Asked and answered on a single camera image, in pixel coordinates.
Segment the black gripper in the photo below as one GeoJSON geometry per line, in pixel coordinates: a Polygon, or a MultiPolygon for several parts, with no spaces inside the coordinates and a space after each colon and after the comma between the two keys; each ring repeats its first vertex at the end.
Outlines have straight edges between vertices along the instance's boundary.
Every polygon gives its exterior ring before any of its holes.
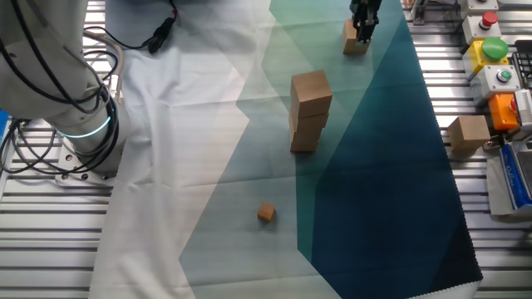
{"type": "Polygon", "coordinates": [[[378,24],[377,12],[382,5],[382,0],[352,0],[350,10],[352,12],[352,25],[360,32],[358,41],[368,43],[378,24]]]}

